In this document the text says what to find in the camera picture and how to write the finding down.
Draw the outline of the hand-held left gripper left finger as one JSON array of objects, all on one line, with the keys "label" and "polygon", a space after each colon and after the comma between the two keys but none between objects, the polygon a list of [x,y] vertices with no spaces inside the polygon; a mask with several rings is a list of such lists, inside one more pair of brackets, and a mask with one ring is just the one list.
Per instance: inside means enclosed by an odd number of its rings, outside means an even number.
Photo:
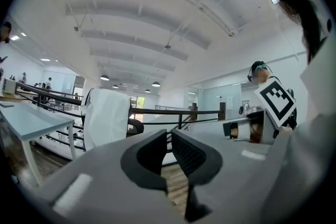
[{"label": "hand-held left gripper left finger", "polygon": [[167,194],[166,179],[161,176],[166,152],[167,131],[162,129],[125,150],[121,168],[138,187]]}]

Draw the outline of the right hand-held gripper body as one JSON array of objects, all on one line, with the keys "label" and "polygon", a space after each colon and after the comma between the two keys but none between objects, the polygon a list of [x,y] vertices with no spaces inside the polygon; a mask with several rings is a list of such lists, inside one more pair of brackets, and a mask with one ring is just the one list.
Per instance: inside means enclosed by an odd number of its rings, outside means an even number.
[{"label": "right hand-held gripper body", "polygon": [[293,90],[285,89],[276,78],[271,78],[255,91],[258,106],[240,107],[240,117],[224,121],[224,135],[231,140],[273,144],[281,131],[297,126],[296,100]]}]

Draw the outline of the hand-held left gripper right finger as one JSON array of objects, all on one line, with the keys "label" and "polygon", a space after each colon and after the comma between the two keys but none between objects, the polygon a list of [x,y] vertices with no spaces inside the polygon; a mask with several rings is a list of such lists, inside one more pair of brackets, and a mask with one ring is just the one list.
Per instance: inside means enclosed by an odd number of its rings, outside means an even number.
[{"label": "hand-held left gripper right finger", "polygon": [[214,148],[173,130],[171,135],[172,153],[188,179],[188,195],[185,219],[188,222],[199,220],[212,210],[199,202],[196,186],[210,183],[223,165],[221,154]]}]

